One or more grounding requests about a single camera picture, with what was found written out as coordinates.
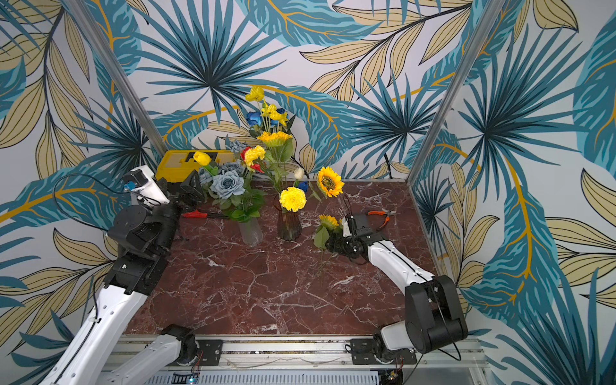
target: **pliers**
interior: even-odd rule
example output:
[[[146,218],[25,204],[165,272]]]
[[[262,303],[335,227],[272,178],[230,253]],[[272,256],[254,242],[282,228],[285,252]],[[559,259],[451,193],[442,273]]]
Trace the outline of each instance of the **pliers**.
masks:
[[[392,211],[387,211],[387,210],[383,210],[383,211],[369,211],[367,212],[367,215],[380,215],[380,216],[384,216],[385,217],[385,221],[383,221],[383,224],[376,229],[376,231],[381,231],[382,229],[385,228],[385,226],[387,226],[387,224],[390,221],[390,217],[396,215],[396,211],[392,210]]]

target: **yellow toolbox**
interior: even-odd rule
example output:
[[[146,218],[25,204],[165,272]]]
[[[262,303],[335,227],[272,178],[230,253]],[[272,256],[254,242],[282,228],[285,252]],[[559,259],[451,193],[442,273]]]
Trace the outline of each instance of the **yellow toolbox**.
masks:
[[[165,178],[169,183],[183,182],[193,170],[199,170],[199,163],[193,159],[195,152],[209,155],[218,164],[233,161],[233,153],[229,150],[169,150],[156,170],[156,179]]]

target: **vented metal panel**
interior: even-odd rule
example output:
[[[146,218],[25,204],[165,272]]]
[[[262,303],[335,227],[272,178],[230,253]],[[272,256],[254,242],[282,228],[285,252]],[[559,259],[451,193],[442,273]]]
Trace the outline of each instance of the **vented metal panel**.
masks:
[[[173,384],[173,380],[173,372],[159,372],[146,384]],[[202,370],[201,376],[194,382],[194,384],[220,385],[378,385],[378,383],[377,372],[368,370]]]

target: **vase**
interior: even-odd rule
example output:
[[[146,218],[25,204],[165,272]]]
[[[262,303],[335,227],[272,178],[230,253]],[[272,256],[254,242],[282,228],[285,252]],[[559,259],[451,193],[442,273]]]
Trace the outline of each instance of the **vase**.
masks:
[[[251,218],[248,222],[238,222],[240,226],[241,239],[248,246],[255,247],[263,240],[263,231],[256,218]]]
[[[302,224],[299,221],[299,213],[287,211],[274,203],[278,210],[278,238],[285,241],[293,241],[302,234]]]

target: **white tulip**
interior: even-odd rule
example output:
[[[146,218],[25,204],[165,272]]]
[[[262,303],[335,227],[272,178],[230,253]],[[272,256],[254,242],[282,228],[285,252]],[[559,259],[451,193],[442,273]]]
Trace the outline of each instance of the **white tulip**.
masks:
[[[295,172],[293,173],[293,176],[295,177],[295,179],[301,180],[304,177],[304,169],[301,167],[296,168]]]

